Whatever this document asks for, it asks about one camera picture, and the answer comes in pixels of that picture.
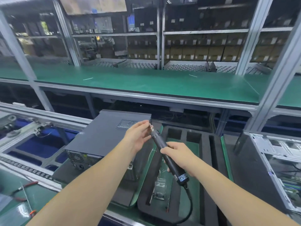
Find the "foam tray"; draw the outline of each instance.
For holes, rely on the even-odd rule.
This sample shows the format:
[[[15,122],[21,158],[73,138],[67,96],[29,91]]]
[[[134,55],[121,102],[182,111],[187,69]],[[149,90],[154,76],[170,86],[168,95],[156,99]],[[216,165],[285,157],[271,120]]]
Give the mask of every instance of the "foam tray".
[[[218,136],[212,133],[172,126],[165,126],[162,131],[162,136],[166,141],[185,143],[195,155],[228,177],[222,145]],[[162,159],[161,153],[156,151],[137,201],[138,209],[148,220],[153,220],[156,225],[166,222],[176,222],[184,218],[190,208],[190,202],[184,188],[180,187],[175,180],[172,179],[170,173],[167,172],[165,176],[162,176],[162,170],[165,166]],[[167,201],[152,198],[155,181],[158,176],[166,179]],[[192,194],[194,210],[189,220],[181,225],[217,226],[221,221],[226,222],[226,218],[220,212],[212,198],[195,178],[190,177],[188,187]],[[166,203],[169,206],[168,212],[167,209],[163,208],[164,206],[166,208]]]

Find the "right hand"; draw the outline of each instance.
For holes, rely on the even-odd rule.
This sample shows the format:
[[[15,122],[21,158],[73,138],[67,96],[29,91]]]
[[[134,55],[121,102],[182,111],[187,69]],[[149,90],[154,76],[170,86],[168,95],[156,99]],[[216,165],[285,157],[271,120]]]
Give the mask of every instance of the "right hand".
[[[194,176],[190,166],[198,157],[184,143],[167,142],[167,145],[168,147],[162,148],[160,152],[171,157],[176,164]]]

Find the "perforated metal tray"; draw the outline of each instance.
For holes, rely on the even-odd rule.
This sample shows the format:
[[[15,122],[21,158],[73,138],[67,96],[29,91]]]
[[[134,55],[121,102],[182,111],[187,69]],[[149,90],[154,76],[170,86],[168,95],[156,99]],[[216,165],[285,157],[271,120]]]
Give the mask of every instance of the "perforated metal tray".
[[[102,67],[129,67],[143,69],[157,69],[157,60],[143,59],[95,59],[85,62],[87,66],[102,66]]]
[[[186,71],[206,71],[206,61],[169,61],[165,66],[165,70],[186,70]],[[237,62],[214,62],[217,72],[234,73],[236,71]],[[258,63],[249,63],[246,74],[263,74],[269,73],[271,69]]]

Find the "label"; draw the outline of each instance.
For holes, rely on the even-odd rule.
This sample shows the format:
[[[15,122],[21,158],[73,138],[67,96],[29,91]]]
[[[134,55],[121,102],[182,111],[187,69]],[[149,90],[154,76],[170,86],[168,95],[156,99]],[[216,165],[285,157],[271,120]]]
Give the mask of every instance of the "label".
[[[181,176],[179,176],[179,180],[182,182],[187,178],[187,174],[183,174]]]
[[[289,26],[292,19],[287,19],[284,21],[283,26]]]
[[[248,22],[249,22],[249,20],[243,20],[242,23],[241,23],[241,26],[242,26],[243,28],[248,27]]]
[[[225,5],[232,4],[232,1],[233,1],[233,0],[225,0]]]
[[[272,38],[272,41],[271,41],[271,44],[275,44],[276,41],[277,41],[277,39],[278,39],[277,37],[273,37],[273,38]]]
[[[230,22],[231,22],[231,21],[227,21],[227,22],[225,23],[225,28],[227,28],[227,27],[230,26]]]

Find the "power supply fan grille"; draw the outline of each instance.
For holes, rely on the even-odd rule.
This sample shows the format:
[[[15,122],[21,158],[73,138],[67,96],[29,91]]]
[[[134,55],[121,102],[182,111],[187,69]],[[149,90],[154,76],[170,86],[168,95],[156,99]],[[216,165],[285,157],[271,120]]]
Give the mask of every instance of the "power supply fan grille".
[[[127,130],[130,127],[132,127],[134,124],[136,124],[138,121],[132,121],[132,120],[121,120],[119,124],[117,125],[116,129],[119,130]]]
[[[84,160],[84,158],[81,156],[80,153],[75,153],[75,152],[69,152],[69,151],[67,151],[67,154],[69,155],[69,158],[70,158],[70,160],[71,160],[73,163],[80,163],[80,164],[85,163],[85,160]]]

